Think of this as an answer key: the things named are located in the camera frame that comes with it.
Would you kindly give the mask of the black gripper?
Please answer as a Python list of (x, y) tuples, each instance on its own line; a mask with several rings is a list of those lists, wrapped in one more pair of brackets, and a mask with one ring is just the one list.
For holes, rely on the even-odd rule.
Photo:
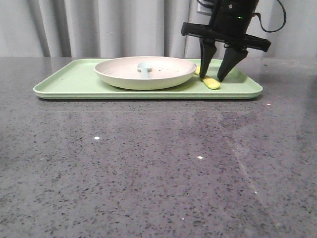
[(215, 41), (225, 43), (225, 53), (217, 73), (219, 81), (222, 82), (248, 55), (247, 48), (267, 52), (271, 42), (246, 33), (259, 3), (257, 0), (210, 0), (209, 3), (209, 23), (203, 25), (184, 22), (181, 34), (200, 38), (201, 79), (206, 76), (211, 59), (217, 50)]

